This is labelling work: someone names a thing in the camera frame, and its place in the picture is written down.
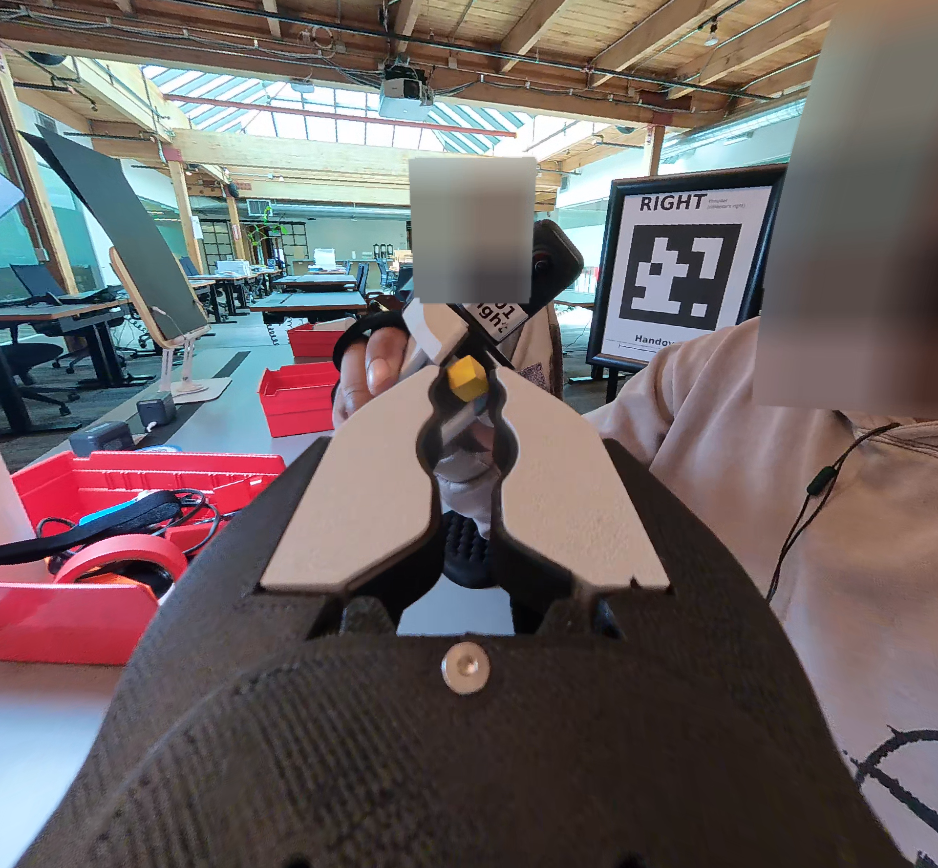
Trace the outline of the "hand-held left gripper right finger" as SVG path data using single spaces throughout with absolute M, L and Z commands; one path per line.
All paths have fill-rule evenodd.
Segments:
M 592 423 L 513 370 L 491 380 L 491 530 L 508 591 L 665 591 L 670 581 Z

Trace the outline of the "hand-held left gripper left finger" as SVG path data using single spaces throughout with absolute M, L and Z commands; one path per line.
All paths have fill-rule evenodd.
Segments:
M 439 436 L 439 375 L 417 371 L 335 431 L 261 577 L 265 591 L 351 594 L 428 541 L 439 506 L 420 443 Z

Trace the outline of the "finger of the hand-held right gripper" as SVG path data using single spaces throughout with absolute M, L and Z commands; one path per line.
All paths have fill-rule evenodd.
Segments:
M 441 365 L 469 334 L 465 318 L 446 303 L 411 299 L 403 311 L 403 320 L 412 343 L 405 352 L 400 380 L 409 378 L 425 365 Z
M 490 417 L 485 404 L 466 404 L 457 413 L 443 422 L 440 428 L 441 440 L 456 440 L 462 433 L 470 430 L 476 423 L 490 430 Z

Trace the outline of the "small yellow block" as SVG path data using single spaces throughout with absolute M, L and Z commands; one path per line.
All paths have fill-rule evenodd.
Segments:
M 488 373 L 473 356 L 452 360 L 447 367 L 448 387 L 465 404 L 486 396 L 489 391 Z

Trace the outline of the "red plastic bin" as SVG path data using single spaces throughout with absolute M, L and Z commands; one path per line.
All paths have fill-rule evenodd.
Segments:
M 258 393 L 272 438 L 333 429 L 333 388 L 339 372 L 331 361 L 266 369 Z
M 292 327 L 287 337 L 295 361 L 330 360 L 338 340 L 353 324 L 351 318 L 343 318 Z
M 285 470 L 278 454 L 227 452 L 60 452 L 14 474 L 22 511 L 33 529 L 46 518 L 77 523 L 146 491 L 201 491 L 221 515 L 246 507 Z M 3 661 L 122 665 L 158 610 L 144 583 L 110 574 L 78 581 L 67 570 L 54 581 L 45 565 L 2 568 Z

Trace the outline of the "person's right hand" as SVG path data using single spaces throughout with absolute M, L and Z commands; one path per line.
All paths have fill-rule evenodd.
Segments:
M 346 347 L 333 398 L 335 429 L 398 381 L 408 340 L 405 331 L 384 327 Z

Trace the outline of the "framed marker poster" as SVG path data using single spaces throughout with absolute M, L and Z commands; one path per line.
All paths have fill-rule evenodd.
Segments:
M 619 380 L 755 318 L 785 164 L 612 182 L 585 359 Z

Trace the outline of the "black ribbed pad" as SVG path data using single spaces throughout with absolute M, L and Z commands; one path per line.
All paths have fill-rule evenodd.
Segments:
M 490 564 L 489 540 L 475 520 L 452 510 L 443 514 L 444 576 L 463 589 L 481 591 L 496 587 Z

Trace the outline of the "wooden office desk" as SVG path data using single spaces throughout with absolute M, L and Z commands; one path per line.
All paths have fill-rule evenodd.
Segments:
M 290 319 L 318 323 L 358 318 L 368 311 L 358 291 L 275 292 L 252 303 L 249 310 L 261 316 L 265 326 L 280 325 Z
M 128 299 L 113 299 L 107 302 L 63 302 L 52 303 L 32 299 L 30 303 L 3 302 L 1 310 L 2 328 L 15 328 L 21 324 L 33 325 L 37 322 L 64 321 L 65 335 L 80 335 L 85 338 L 91 360 L 96 372 L 92 385 L 104 389 L 117 389 L 128 386 L 130 375 L 120 366 L 115 347 L 111 340 L 108 322 L 116 316 L 123 316 Z M 2 429 L 2 437 L 20 437 L 31 434 L 69 433 L 82 427 L 80 421 L 72 417 L 70 407 L 50 396 L 39 395 L 29 386 L 17 381 L 18 373 L 10 366 L 5 354 L 1 356 L 1 404 L 6 417 L 7 428 Z M 60 409 L 63 421 L 59 423 L 36 424 L 25 405 L 25 398 L 37 402 L 55 405 Z

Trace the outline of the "white panel stand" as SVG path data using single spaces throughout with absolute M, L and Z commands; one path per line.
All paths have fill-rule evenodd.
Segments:
M 155 345 L 161 347 L 161 366 L 158 382 L 159 392 L 170 393 L 176 405 L 208 402 L 220 397 L 230 385 L 231 376 L 216 376 L 207 380 L 196 380 L 192 375 L 195 344 L 201 337 L 207 336 L 212 332 L 210 324 L 205 323 L 203 327 L 187 333 L 180 330 L 180 333 L 176 337 L 167 338 L 162 333 L 158 325 L 158 320 L 163 318 L 169 320 L 174 325 L 176 322 L 166 311 L 158 306 L 148 308 L 148 312 L 152 323 L 147 321 L 147 329 Z M 174 381 L 171 371 L 172 363 L 174 354 L 179 348 L 183 351 L 181 379 Z

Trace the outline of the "grey power adapter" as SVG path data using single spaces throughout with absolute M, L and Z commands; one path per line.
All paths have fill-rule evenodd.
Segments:
M 147 434 L 174 423 L 177 418 L 177 406 L 170 391 L 160 391 L 138 400 L 136 410 Z
M 137 441 L 128 423 L 105 421 L 73 432 L 68 437 L 68 444 L 76 456 L 88 458 L 96 452 L 133 451 Z

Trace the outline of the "ceiling projector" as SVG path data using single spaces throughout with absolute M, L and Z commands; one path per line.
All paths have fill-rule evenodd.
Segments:
M 395 122 L 426 123 L 434 105 L 427 74 L 407 64 L 384 64 L 379 88 L 379 117 Z

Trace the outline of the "red tape roll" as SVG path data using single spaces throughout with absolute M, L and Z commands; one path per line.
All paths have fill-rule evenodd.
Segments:
M 183 550 L 158 535 L 143 533 L 109 537 L 70 556 L 55 575 L 56 584 L 145 585 L 155 594 L 167 593 L 188 569 Z

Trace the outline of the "black panel with wooden rim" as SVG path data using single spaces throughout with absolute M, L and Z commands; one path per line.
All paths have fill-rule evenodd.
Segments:
M 210 332 L 209 319 L 120 163 L 45 127 L 21 137 L 100 224 L 111 241 L 111 265 L 155 343 L 192 354 Z

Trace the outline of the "black office chair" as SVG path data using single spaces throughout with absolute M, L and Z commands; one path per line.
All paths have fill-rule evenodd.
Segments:
M 3 308 L 22 309 L 29 306 L 62 307 L 68 303 L 80 303 L 82 295 L 73 296 L 65 292 L 53 278 L 51 272 L 41 264 L 16 264 L 7 267 L 19 281 L 26 294 L 18 298 L 2 299 Z M 21 382 L 21 395 L 33 401 L 54 405 L 58 408 L 60 416 L 67 418 L 71 415 L 68 402 L 78 400 L 79 394 L 66 391 L 65 399 L 41 393 L 36 388 L 36 382 L 31 371 L 43 363 L 57 363 L 63 353 L 61 346 L 52 343 L 21 343 L 19 341 L 19 327 L 22 321 L 2 320 L 2 331 L 10 336 L 10 344 L 3 346 L 2 353 L 10 367 L 10 377 L 19 378 Z

